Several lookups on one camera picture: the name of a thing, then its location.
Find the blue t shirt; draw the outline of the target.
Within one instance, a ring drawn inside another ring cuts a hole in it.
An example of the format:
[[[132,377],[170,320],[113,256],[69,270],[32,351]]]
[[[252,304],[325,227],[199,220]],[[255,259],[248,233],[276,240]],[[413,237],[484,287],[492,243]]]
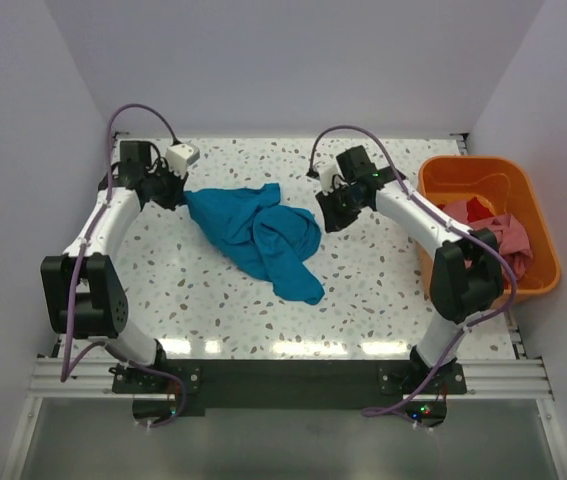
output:
[[[281,203],[279,184],[187,191],[185,201],[207,240],[244,273],[284,300],[322,300],[321,282],[304,265],[319,250],[321,229],[309,210]]]

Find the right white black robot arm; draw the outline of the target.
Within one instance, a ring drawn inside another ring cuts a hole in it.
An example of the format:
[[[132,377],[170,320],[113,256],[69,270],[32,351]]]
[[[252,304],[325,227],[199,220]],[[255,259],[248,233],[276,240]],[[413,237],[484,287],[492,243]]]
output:
[[[428,296],[434,317],[413,348],[419,362],[409,367],[408,379],[415,390],[432,392],[444,380],[442,366],[455,360],[469,321],[489,311],[504,292],[495,234],[453,219],[398,169],[377,167],[362,146],[309,174],[321,184],[316,200],[328,233],[347,228],[368,208],[400,225],[431,258]]]

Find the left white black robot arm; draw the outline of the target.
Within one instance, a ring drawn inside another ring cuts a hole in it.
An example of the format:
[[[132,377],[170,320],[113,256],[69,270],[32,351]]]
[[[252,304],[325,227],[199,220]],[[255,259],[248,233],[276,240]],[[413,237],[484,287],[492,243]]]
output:
[[[170,368],[158,360],[157,340],[130,318],[115,260],[124,237],[148,204],[175,210],[184,203],[189,166],[198,148],[175,143],[164,153],[148,141],[122,141],[113,148],[98,185],[95,206],[77,237],[40,267],[44,296],[53,331],[64,338],[62,373],[67,378],[81,354],[75,341],[103,347],[124,362],[138,364],[134,378],[148,392],[163,390]]]

